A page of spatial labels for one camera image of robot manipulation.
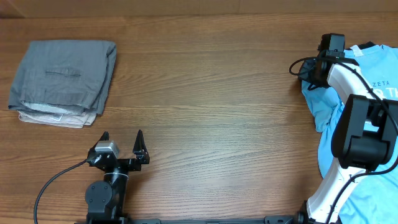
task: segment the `black cable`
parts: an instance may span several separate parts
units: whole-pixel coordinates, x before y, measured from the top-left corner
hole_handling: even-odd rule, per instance
[[[66,172],[68,172],[68,171],[70,171],[70,170],[73,170],[73,169],[76,168],[76,167],[79,167],[79,166],[85,164],[86,161],[87,161],[87,160],[85,159],[84,161],[81,161],[81,162],[79,162],[78,164],[76,164],[76,165],[74,165],[74,166],[72,166],[72,167],[69,167],[69,168],[67,168],[67,169],[65,169],[65,170],[63,170],[63,171],[61,171],[61,172],[59,172],[57,175],[53,176],[49,181],[47,181],[47,183],[45,183],[45,185],[43,186],[42,190],[40,191],[39,195],[38,195],[37,198],[36,198],[35,207],[33,208],[33,220],[35,221],[35,224],[37,224],[37,206],[39,205],[39,200],[40,200],[40,198],[41,198],[41,196],[42,196],[44,190],[45,190],[45,189],[51,184],[51,182],[53,182],[53,180],[55,180],[57,177],[61,176],[62,174],[66,173]]]
[[[365,86],[365,88],[367,89],[367,91],[369,92],[369,94],[376,99],[376,101],[378,103],[380,103],[380,105],[383,107],[383,110],[387,113],[388,117],[391,119],[392,124],[394,126],[394,129],[396,130],[396,133],[398,134],[398,124],[396,122],[396,120],[394,119],[393,115],[391,114],[391,112],[388,110],[388,107],[386,106],[386,104],[384,104],[384,102],[380,99],[379,96],[377,96],[374,92],[373,89],[368,85],[368,83],[366,82],[366,80],[362,77],[362,75],[360,75],[355,69],[352,69],[351,67],[347,66],[346,64],[340,62],[338,59],[334,59],[334,58],[325,58],[325,57],[306,57],[306,58],[301,58],[300,60],[295,61],[289,68],[289,72],[292,75],[296,75],[299,73],[293,73],[292,72],[292,68],[294,65],[296,65],[299,62],[304,62],[306,60],[321,60],[324,62],[331,62],[331,63],[336,63],[338,65],[341,65],[342,67],[344,67],[345,69],[349,70],[350,72],[354,73],[359,80],[361,80],[361,83]],[[341,195],[343,194],[343,192],[347,189],[347,187],[349,186],[349,184],[351,182],[354,182],[354,180],[358,177],[363,177],[363,176],[367,176],[367,175],[381,175],[381,174],[386,174],[388,172],[391,172],[392,170],[394,170],[396,167],[398,166],[398,157],[396,159],[396,161],[393,163],[393,165],[383,171],[378,171],[378,172],[365,172],[362,174],[357,174],[352,176],[347,183],[345,183],[345,185],[341,188],[341,190],[338,192],[338,195],[336,196],[335,200],[333,201],[333,204],[330,207],[330,212],[328,214],[328,217],[326,219],[326,224],[329,224],[330,219],[331,219],[331,215],[335,210],[336,204],[339,200],[339,198],[341,197]]]
[[[324,53],[325,53],[325,55],[326,55],[326,50],[322,50],[322,51],[319,53],[319,55],[318,55],[317,57],[309,57],[309,58],[316,58],[316,59],[318,59],[318,58],[322,57],[322,55],[323,55]],[[300,60],[295,61],[295,62],[290,66],[290,68],[289,68],[289,73],[292,74],[292,75],[296,75],[296,76],[304,75],[304,74],[306,74],[306,73],[308,73],[308,72],[311,72],[311,70],[313,70],[313,69],[315,68],[315,66],[317,66],[316,64],[314,64],[310,69],[308,69],[307,71],[304,71],[304,72],[299,72],[299,73],[294,73],[294,72],[292,72],[292,68],[294,67],[294,65],[296,65],[297,63],[302,62],[302,61],[303,61],[303,58],[301,58]]]

